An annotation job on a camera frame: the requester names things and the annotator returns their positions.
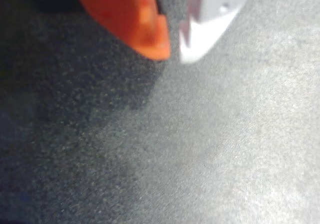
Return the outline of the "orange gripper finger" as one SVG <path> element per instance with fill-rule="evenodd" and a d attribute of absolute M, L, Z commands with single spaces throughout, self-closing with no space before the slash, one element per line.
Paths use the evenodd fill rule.
<path fill-rule="evenodd" d="M 79 0 L 86 12 L 127 46 L 151 60 L 171 54 L 165 15 L 156 0 Z"/>

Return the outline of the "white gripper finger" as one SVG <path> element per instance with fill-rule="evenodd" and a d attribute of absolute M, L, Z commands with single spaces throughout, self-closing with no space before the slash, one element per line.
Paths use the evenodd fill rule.
<path fill-rule="evenodd" d="M 179 25 L 183 64 L 204 57 L 221 38 L 247 0 L 187 0 L 187 19 Z"/>

